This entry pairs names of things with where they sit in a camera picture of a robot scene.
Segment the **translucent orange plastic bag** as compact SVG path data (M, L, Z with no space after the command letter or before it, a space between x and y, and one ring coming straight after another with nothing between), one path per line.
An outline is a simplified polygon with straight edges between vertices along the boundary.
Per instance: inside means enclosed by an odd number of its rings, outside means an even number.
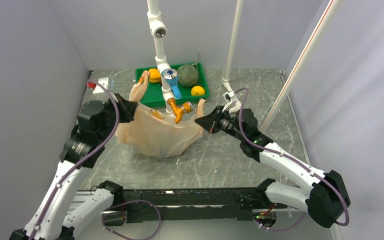
M148 89L150 75L145 70L130 90L128 100L138 106L133 121L118 125L115 131L117 142L132 145L149 157L162 159L179 156L203 137L204 129L195 123L195 119L204 116L206 100L199 100L190 119L175 123L175 118L140 103Z

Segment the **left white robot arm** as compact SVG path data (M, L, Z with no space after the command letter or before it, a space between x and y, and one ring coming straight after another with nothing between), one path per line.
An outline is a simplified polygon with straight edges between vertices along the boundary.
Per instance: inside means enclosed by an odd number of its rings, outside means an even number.
M12 232L11 240L75 240L101 211L123 205L123 187L106 180L69 212L80 184L94 168L105 144L120 123L134 120L138 105L115 93L106 101L90 100L81 106L44 199L25 227Z

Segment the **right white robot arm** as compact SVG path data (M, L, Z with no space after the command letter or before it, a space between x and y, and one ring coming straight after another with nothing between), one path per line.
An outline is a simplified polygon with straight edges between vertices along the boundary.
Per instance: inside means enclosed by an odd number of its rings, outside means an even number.
M249 108L231 116L222 106L210 114L195 119L195 123L210 134L220 131L240 141L239 147L249 158L274 168L295 183L285 185L267 178L255 189L256 203L267 208L282 204L307 213L324 228L349 224L348 207L351 205L342 176L331 170L325 172L293 157L271 138L258 130L258 121Z

